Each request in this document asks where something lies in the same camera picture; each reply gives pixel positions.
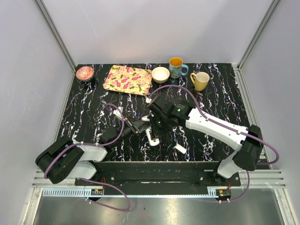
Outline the white battery compartment cover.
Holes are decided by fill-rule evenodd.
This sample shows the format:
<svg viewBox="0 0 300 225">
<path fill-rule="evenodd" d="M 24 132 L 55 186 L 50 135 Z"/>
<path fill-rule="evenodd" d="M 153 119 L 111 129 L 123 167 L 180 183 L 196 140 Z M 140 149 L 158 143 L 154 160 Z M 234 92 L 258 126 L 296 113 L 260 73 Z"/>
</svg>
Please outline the white battery compartment cover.
<svg viewBox="0 0 300 225">
<path fill-rule="evenodd" d="M 179 152 L 181 152 L 182 154 L 186 154 L 186 152 L 187 152 L 187 149 L 184 148 L 183 146 L 181 146 L 180 144 L 176 144 L 175 149 L 178 150 Z"/>
</svg>

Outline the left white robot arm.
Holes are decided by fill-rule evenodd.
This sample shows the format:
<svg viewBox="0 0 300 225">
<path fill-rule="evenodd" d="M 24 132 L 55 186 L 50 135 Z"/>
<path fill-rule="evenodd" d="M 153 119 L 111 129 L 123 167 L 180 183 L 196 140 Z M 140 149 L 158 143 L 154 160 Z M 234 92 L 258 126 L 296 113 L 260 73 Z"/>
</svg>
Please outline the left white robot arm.
<svg viewBox="0 0 300 225">
<path fill-rule="evenodd" d="M 35 164 L 53 184 L 58 184 L 65 178 L 83 177 L 91 185 L 97 185 L 102 175 L 91 161 L 108 159 L 112 148 L 118 143 L 131 135 L 139 135 L 150 127 L 148 116 L 141 120 L 127 116 L 124 127 L 107 127 L 100 136 L 99 144 L 82 144 L 62 136 L 37 156 Z"/>
</svg>

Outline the white remote control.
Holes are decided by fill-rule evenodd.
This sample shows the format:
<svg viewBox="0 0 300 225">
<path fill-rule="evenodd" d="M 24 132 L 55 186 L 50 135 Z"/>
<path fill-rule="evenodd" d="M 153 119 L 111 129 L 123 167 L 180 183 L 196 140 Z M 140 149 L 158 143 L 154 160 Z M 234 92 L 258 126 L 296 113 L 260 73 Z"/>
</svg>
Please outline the white remote control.
<svg viewBox="0 0 300 225">
<path fill-rule="evenodd" d="M 149 116 L 143 116 L 142 117 L 142 121 L 145 122 L 150 122 L 150 118 Z M 154 133 L 152 132 L 152 127 L 151 127 L 151 123 L 150 125 L 146 128 L 145 133 L 147 135 L 148 141 L 150 146 L 154 147 L 160 144 L 160 140 L 158 137 L 155 137 Z"/>
</svg>

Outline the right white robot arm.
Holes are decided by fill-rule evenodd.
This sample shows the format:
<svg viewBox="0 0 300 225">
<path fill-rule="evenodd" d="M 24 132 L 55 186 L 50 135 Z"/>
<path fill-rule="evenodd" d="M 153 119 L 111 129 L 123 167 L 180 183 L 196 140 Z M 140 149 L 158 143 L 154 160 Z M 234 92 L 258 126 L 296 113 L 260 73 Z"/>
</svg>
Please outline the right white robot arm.
<svg viewBox="0 0 300 225">
<path fill-rule="evenodd" d="M 234 125 L 205 112 L 200 112 L 195 103 L 180 101 L 174 105 L 160 97 L 147 100 L 152 112 L 150 122 L 157 136 L 162 136 L 175 126 L 181 126 L 207 134 L 230 146 L 234 152 L 218 164 L 213 174 L 217 185 L 225 185 L 240 170 L 254 171 L 263 149 L 258 141 L 262 137 L 259 127 Z"/>
</svg>

